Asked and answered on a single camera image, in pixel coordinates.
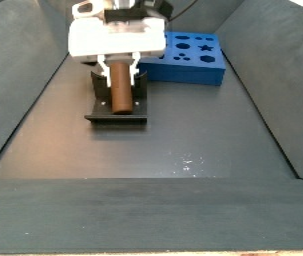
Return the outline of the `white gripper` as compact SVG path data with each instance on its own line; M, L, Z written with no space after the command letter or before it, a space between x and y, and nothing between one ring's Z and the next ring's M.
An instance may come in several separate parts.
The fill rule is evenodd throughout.
M135 85L139 74L140 56L159 56L165 48L164 21L144 18L140 21L111 22L105 24L99 18L76 19L69 26L68 51L79 62L96 60L111 87L111 68L105 55L132 53L129 65L129 82Z

